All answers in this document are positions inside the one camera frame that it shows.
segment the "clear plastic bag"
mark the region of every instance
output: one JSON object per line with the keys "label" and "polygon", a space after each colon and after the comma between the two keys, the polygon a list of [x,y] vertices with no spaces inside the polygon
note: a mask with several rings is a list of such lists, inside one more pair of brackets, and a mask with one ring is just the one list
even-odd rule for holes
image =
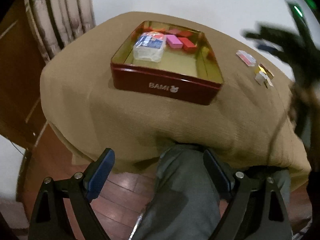
{"label": "clear plastic bag", "polygon": [[143,33],[133,46],[133,57],[140,60],[160,62],[165,42],[166,36],[163,33]]}

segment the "red tin box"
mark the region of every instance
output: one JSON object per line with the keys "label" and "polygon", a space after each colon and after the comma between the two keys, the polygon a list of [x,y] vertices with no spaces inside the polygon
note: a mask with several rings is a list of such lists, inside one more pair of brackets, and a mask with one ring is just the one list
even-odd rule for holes
{"label": "red tin box", "polygon": [[[159,63],[135,60],[133,45],[146,31],[172,29],[189,31],[188,39],[197,46],[196,52],[170,49],[167,45]],[[115,88],[180,99],[209,105],[221,89],[223,78],[204,33],[178,25],[144,21],[124,41],[111,59]]]}

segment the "blue gripper pad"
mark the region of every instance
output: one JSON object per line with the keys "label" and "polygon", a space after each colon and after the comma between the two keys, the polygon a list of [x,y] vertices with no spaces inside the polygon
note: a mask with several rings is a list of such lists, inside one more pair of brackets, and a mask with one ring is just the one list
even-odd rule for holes
{"label": "blue gripper pad", "polygon": [[106,148],[99,159],[90,163],[84,171],[83,185],[87,190],[86,198],[89,202],[99,196],[114,164],[115,153],[110,148]]}

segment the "wooden door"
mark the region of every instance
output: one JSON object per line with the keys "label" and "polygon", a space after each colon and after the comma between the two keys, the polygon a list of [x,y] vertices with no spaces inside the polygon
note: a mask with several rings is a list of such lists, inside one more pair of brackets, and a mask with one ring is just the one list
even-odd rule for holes
{"label": "wooden door", "polygon": [[40,103],[44,61],[29,28],[24,0],[0,22],[0,134],[31,148],[45,117]]}

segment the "beige tablecloth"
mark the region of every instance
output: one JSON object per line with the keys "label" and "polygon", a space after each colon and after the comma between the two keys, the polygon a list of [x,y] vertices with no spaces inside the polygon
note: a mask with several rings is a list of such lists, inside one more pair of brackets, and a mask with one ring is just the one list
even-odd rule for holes
{"label": "beige tablecloth", "polygon": [[[205,33],[225,81],[209,106],[116,90],[110,59],[144,20],[183,25]],[[274,73],[274,88],[254,80],[237,56],[252,54]],[[104,148],[116,153],[118,171],[141,172],[174,141],[217,149],[234,167],[289,167],[292,188],[310,170],[301,141],[286,116],[291,81],[241,42],[206,26],[166,15],[130,12],[95,27],[60,52],[41,75],[41,103],[50,125],[80,164]]]}

